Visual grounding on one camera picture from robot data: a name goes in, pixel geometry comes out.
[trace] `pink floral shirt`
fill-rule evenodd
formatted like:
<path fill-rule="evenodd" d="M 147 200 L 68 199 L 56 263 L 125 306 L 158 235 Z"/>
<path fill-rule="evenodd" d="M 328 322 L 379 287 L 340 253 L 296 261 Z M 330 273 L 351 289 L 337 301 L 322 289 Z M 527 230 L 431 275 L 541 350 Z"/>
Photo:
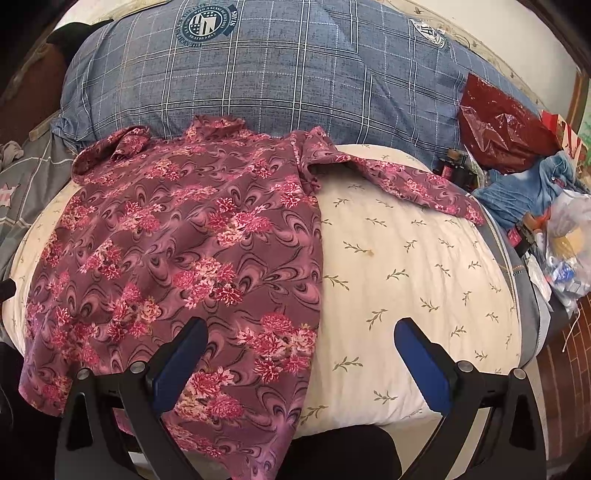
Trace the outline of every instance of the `pink floral shirt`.
<path fill-rule="evenodd" d="M 59 415 L 81 367 L 148 360 L 193 316 L 209 345 L 165 424 L 235 479 L 272 480 L 308 386 L 320 320 L 319 188 L 310 167 L 351 162 L 386 192 L 482 223 L 440 177 L 338 152 L 320 128 L 284 138 L 196 118 L 155 140 L 126 128 L 78 155 L 27 302 L 20 392 Z M 126 418 L 120 427 L 129 431 Z"/>

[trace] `clear plastic bag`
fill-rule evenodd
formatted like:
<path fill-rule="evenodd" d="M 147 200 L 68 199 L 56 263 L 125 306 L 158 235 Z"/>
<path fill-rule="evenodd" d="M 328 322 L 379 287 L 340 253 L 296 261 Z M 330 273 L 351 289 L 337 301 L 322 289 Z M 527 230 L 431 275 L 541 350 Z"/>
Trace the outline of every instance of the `clear plastic bag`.
<path fill-rule="evenodd" d="M 569 313 L 591 291 L 591 195 L 565 190 L 552 205 L 544 274 Z"/>

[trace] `metal bolt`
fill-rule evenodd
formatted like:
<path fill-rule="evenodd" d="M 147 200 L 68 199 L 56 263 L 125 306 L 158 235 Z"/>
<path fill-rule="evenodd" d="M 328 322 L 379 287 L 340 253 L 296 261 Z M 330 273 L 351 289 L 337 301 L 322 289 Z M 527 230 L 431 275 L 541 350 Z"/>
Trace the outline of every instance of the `metal bolt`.
<path fill-rule="evenodd" d="M 88 378 L 91 373 L 92 371 L 89 368 L 83 368 L 82 370 L 78 371 L 76 376 L 78 377 L 78 380 L 84 380 L 85 378 Z"/>
<path fill-rule="evenodd" d="M 140 374 L 141 372 L 146 370 L 146 364 L 145 362 L 134 362 L 131 364 L 131 367 L 129 367 L 129 369 L 133 374 Z"/>
<path fill-rule="evenodd" d="M 472 365 L 470 362 L 468 362 L 467 360 L 461 360 L 457 363 L 457 367 L 465 373 L 470 373 L 472 370 L 474 370 L 474 365 Z"/>
<path fill-rule="evenodd" d="M 513 370 L 513 375 L 519 380 L 525 380 L 527 378 L 527 374 L 521 368 Z"/>

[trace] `mattress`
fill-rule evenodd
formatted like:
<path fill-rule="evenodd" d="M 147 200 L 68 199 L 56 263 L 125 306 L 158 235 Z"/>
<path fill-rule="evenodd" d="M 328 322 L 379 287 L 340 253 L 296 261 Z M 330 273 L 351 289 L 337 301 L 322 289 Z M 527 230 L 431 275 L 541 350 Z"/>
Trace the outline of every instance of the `mattress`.
<path fill-rule="evenodd" d="M 426 170 L 387 147 L 339 149 Z M 346 167 L 331 168 L 330 176 L 320 173 L 317 196 L 323 214 L 322 320 L 297 434 L 434 415 L 394 348 L 394 325 L 403 317 L 412 317 L 452 358 L 470 360 L 483 372 L 506 374 L 518 366 L 518 292 L 476 227 L 400 202 Z M 11 268 L 17 295 L 2 305 L 2 318 L 23 355 L 31 279 L 78 189 L 69 183 L 43 210 Z"/>

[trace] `pillow logo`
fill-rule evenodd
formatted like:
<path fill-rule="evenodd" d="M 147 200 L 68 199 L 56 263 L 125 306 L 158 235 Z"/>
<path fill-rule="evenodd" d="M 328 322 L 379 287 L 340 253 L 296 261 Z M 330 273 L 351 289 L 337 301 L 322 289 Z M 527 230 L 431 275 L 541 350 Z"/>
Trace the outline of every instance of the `pillow logo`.
<path fill-rule="evenodd" d="M 219 34 L 229 36 L 238 22 L 238 10 L 218 5 L 199 7 L 183 17 L 177 26 L 177 38 L 187 46 L 211 40 Z"/>
<path fill-rule="evenodd" d="M 437 30 L 435 30 L 433 27 L 419 20 L 411 19 L 411 22 L 413 23 L 414 28 L 416 28 L 417 31 L 429 42 L 435 44 L 437 48 L 445 47 L 445 37 L 441 35 Z"/>

